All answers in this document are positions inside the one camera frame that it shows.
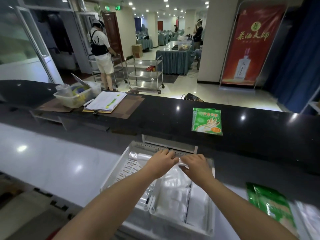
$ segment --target wooden door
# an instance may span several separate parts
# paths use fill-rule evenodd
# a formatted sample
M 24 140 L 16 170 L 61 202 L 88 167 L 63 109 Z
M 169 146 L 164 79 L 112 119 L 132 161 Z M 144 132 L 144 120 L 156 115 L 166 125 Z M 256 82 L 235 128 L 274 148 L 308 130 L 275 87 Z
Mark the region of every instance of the wooden door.
M 116 13 L 102 11 L 102 17 L 111 48 L 117 54 L 121 54 L 122 60 L 124 60 Z
M 163 21 L 158 21 L 158 30 L 163 30 Z

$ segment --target white t-shirt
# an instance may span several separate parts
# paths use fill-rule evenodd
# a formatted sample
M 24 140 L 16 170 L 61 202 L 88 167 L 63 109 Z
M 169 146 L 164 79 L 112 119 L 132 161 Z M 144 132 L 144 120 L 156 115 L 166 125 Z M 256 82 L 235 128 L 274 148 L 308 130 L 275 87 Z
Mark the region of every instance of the white t-shirt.
M 106 45 L 107 48 L 110 48 L 110 44 L 109 44 L 109 40 L 108 37 L 101 31 L 97 30 L 95 27 L 93 27 L 89 32 L 88 32 L 88 40 L 89 42 L 91 41 L 91 37 L 90 34 L 93 35 L 92 40 L 96 45 Z M 98 60 L 109 60 L 111 59 L 111 54 L 110 53 L 106 53 L 104 55 L 101 56 L 95 56 L 96 59 Z

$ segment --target black countertop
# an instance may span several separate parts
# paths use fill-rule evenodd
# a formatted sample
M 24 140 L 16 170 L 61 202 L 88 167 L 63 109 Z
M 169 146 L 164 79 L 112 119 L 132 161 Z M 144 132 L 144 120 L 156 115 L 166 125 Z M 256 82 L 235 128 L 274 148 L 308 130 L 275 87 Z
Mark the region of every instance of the black countertop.
M 55 84 L 0 81 L 0 100 L 18 108 L 36 109 L 52 99 L 54 92 Z M 51 113 L 320 173 L 320 116 L 150 95 L 143 97 L 144 101 L 128 119 L 76 111 Z M 223 136 L 191 131 L 194 107 L 221 110 Z

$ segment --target green package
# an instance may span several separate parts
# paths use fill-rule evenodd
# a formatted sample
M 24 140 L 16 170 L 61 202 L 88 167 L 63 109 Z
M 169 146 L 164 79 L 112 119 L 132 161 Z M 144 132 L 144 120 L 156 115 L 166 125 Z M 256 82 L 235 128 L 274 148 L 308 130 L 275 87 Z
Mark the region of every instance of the green package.
M 221 111 L 193 108 L 192 131 L 222 136 Z
M 258 184 L 247 183 L 249 202 L 280 222 L 294 236 L 299 237 L 288 201 L 278 191 Z

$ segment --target ceiling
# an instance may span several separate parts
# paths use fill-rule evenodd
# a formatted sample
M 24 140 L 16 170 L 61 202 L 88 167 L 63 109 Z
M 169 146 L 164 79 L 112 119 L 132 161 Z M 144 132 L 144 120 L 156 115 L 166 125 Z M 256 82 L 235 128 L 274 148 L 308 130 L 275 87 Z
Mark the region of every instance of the ceiling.
M 136 10 L 134 10 L 134 13 L 137 15 L 146 16 L 147 12 L 146 10 L 149 10 L 149 12 L 159 12 L 159 16 L 169 17 L 169 14 L 171 16 L 175 15 L 184 15 L 186 9 L 197 9 L 197 10 L 206 10 L 205 2 L 208 2 L 209 0 L 168 0 L 168 2 L 164 2 L 164 0 L 98 0 L 98 1 L 104 1 L 107 3 L 112 4 L 118 4 L 120 5 L 120 2 L 123 1 L 123 6 L 129 6 L 129 2 L 132 2 L 132 7 L 135 7 Z

